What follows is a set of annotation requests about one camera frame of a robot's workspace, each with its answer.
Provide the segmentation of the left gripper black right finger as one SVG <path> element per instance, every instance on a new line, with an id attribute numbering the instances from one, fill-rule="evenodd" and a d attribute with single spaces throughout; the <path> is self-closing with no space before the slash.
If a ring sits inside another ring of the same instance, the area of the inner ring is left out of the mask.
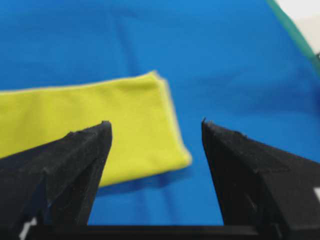
<path id="1" fill-rule="evenodd" d="M 225 226 L 270 240 L 319 239 L 318 162 L 207 120 L 201 140 Z"/>

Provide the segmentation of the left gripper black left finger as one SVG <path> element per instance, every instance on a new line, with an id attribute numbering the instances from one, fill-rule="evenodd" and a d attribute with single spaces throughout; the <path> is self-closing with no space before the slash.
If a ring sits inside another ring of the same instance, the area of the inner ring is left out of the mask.
<path id="1" fill-rule="evenodd" d="M 63 138 L 0 160 L 0 237 L 18 240 L 29 221 L 87 225 L 112 145 L 112 125 Z"/>

